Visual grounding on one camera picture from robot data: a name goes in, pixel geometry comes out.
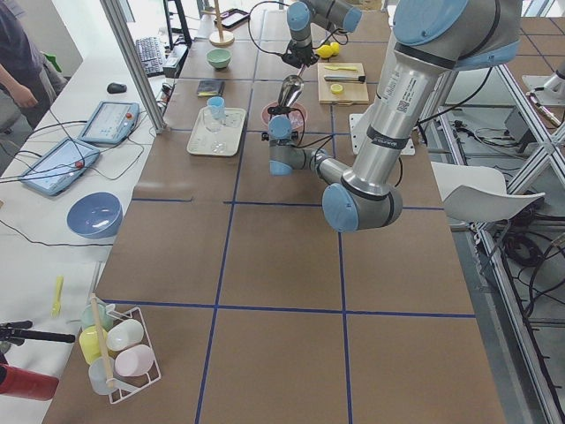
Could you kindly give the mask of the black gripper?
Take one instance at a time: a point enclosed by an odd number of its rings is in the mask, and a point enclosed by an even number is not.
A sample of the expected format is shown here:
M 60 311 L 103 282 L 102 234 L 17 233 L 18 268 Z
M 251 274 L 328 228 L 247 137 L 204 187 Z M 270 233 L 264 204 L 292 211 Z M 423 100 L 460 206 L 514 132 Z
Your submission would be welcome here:
M 282 61 L 293 67 L 309 67 L 316 64 L 319 58 L 311 45 L 299 47 L 295 43 L 289 43 L 286 51 L 282 54 Z

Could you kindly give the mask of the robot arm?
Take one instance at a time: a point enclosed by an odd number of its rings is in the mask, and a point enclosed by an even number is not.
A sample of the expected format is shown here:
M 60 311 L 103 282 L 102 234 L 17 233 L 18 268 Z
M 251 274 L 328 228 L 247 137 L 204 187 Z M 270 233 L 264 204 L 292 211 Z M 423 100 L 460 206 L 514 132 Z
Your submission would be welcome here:
M 346 1 L 297 1 L 286 11 L 290 41 L 282 61 L 295 68 L 315 64 L 319 56 L 313 49 L 311 24 L 327 31 L 353 33 L 362 18 L 362 11 Z
M 360 120 L 365 137 L 352 166 L 323 148 L 299 147 L 287 113 L 302 92 L 297 75 L 282 84 L 268 123 L 269 168 L 274 176 L 309 169 L 327 183 L 326 221 L 339 232 L 385 227 L 401 214 L 401 194 L 388 183 L 401 151 L 447 71 L 505 64 L 518 51 L 519 1 L 401 1 L 398 3 L 379 94 Z

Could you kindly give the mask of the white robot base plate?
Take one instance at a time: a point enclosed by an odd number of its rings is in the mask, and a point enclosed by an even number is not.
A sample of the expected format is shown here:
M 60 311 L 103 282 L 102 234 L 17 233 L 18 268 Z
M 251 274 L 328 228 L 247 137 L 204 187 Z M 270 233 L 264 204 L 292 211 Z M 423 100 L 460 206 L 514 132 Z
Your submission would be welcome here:
M 349 114 L 350 125 L 350 141 L 353 155 L 357 155 L 364 145 L 365 139 L 377 140 L 383 142 L 391 148 L 398 149 L 402 147 L 401 155 L 415 155 L 416 149 L 410 137 L 399 139 L 396 137 L 388 137 L 378 132 L 376 135 L 367 136 L 369 125 L 363 126 L 364 115 L 362 113 Z

